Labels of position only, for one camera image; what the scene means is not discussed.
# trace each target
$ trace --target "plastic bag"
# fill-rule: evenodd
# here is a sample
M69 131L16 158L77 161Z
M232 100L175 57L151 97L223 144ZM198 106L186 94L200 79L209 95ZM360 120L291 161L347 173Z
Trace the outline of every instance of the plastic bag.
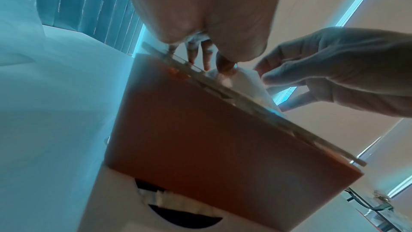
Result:
M208 72L207 75L216 78L224 86L247 96L255 103L281 112L256 71L238 67L237 73L230 77L218 74L216 69Z
M22 56L44 49L45 35L36 0L0 0L0 66L22 63Z

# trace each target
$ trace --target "hand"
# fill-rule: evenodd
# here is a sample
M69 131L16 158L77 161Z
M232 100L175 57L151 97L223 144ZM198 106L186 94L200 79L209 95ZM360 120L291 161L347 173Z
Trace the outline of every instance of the hand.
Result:
M276 93L309 91L282 111L317 101L396 117L412 117L412 35L331 27L276 47L255 67Z
M218 48L216 66L233 73L233 66L266 49L278 0L132 0L140 19L171 51L186 43L189 61L203 49L204 69L210 68L211 48Z

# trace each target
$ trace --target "white table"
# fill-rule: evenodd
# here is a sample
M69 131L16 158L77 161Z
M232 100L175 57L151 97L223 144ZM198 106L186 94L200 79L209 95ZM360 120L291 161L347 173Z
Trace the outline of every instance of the white table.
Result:
M141 203L131 177L101 167L132 58L45 33L34 63L0 67L0 231L182 231ZM206 230L270 231L235 216ZM294 230L304 231L376 232L341 196Z

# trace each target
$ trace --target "tissue box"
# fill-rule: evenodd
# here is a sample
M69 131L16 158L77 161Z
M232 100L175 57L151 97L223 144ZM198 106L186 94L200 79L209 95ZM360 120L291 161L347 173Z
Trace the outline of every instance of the tissue box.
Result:
M220 91L206 92L193 77L182 80L152 55L138 55L106 164L281 232L362 176L276 112L260 115L213 92Z

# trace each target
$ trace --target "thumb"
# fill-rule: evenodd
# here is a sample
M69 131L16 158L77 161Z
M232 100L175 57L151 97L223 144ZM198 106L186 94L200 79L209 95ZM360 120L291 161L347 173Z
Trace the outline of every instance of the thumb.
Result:
M328 59L329 57L331 51L324 49L307 58L285 62L265 73L262 81L267 85L287 85L313 77L328 77L335 64L334 59Z

